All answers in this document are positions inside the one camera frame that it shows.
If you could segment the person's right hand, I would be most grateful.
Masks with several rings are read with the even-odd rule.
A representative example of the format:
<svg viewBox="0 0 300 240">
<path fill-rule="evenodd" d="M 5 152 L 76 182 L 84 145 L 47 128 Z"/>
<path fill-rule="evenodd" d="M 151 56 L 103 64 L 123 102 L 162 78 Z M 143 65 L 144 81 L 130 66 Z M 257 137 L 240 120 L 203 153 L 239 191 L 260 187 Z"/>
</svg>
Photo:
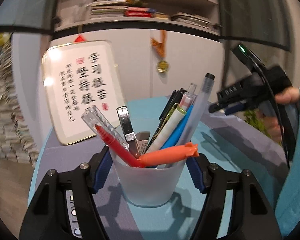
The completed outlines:
<svg viewBox="0 0 300 240">
<path fill-rule="evenodd" d="M 281 105 L 297 103 L 299 100 L 300 90 L 295 87 L 289 87 L 285 89 L 282 93 L 275 95 L 276 103 Z M 271 139 L 273 139 L 277 143 L 281 142 L 282 136 L 278 119 L 272 116 L 264 116 L 262 120 Z"/>
</svg>

